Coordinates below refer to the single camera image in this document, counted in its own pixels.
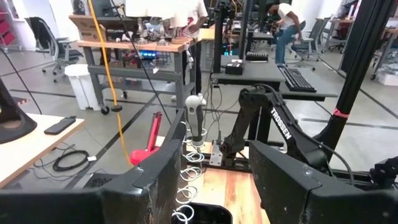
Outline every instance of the white desk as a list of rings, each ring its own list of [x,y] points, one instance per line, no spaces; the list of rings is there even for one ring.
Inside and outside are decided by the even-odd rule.
[[[37,127],[22,138],[0,144],[0,188],[23,173],[84,124],[84,119],[76,119],[76,122],[66,130],[56,136],[51,136],[44,134],[44,130],[59,122],[63,117],[28,115],[37,122]]]

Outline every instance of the black pole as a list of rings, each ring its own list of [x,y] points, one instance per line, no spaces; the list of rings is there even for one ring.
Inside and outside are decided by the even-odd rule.
[[[348,39],[343,65],[346,81],[337,101],[335,112],[326,128],[314,138],[335,149],[363,79],[376,50],[376,43],[386,27],[390,10],[396,0],[363,0]],[[325,151],[330,161],[332,153]]]
[[[241,33],[239,34],[239,58],[244,57],[244,47],[246,41],[246,29],[248,28],[248,21],[250,15],[250,8],[253,5],[253,0],[245,0],[243,3],[243,14],[241,21]]]
[[[221,73],[221,51],[223,49],[223,9],[214,9],[215,36],[213,54],[213,73]]]

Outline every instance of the red clamp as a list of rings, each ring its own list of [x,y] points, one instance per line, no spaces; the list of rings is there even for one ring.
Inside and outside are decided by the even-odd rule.
[[[340,112],[340,110],[338,110],[337,108],[335,108],[333,115],[335,116],[339,116],[340,118],[346,118],[348,119],[349,114],[343,114],[342,112]]]
[[[162,113],[161,112],[154,113],[154,118],[152,120],[152,129],[150,130],[149,133],[147,149],[137,149],[130,154],[130,162],[134,166],[140,164],[144,159],[148,158],[159,149],[159,147],[156,147],[155,144],[156,144],[157,135],[159,134],[161,121],[162,121]]]

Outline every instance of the blue jeans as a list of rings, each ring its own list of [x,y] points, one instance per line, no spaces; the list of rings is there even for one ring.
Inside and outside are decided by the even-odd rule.
[[[303,30],[305,27],[305,21],[300,24],[300,30]],[[276,34],[276,52],[275,52],[275,63],[286,64],[285,62],[285,52],[286,45],[288,43],[293,42],[294,38],[292,37],[295,34],[298,34],[298,30],[295,25],[292,25],[286,30],[281,30],[279,34]]]

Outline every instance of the white trash can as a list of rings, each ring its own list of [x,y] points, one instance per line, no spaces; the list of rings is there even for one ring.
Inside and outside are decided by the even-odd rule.
[[[65,67],[65,75],[69,77],[81,110],[86,110],[87,108],[93,108],[95,111],[101,110],[95,97],[93,82],[86,64],[75,64]]]

